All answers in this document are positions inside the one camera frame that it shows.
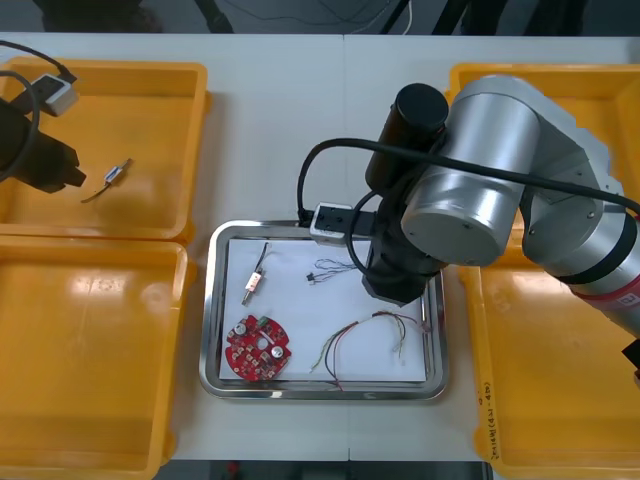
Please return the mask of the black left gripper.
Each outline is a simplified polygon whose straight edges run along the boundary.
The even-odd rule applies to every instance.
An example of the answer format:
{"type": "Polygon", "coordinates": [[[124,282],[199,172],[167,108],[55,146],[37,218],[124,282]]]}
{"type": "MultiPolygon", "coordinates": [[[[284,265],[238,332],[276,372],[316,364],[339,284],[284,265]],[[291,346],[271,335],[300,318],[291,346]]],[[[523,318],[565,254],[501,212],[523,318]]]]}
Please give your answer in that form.
{"type": "Polygon", "coordinates": [[[86,175],[78,169],[76,151],[42,132],[27,157],[24,177],[29,186],[46,193],[55,193],[67,186],[81,187],[86,175]]]}

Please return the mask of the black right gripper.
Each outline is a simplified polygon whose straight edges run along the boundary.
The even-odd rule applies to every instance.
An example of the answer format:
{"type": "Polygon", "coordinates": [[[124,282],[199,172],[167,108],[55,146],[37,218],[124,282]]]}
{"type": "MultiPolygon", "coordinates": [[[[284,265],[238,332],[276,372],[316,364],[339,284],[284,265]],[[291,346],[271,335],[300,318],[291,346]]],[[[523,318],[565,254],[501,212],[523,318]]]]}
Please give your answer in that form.
{"type": "Polygon", "coordinates": [[[373,297],[404,306],[423,295],[441,262],[407,242],[373,239],[362,283],[373,297]]]}

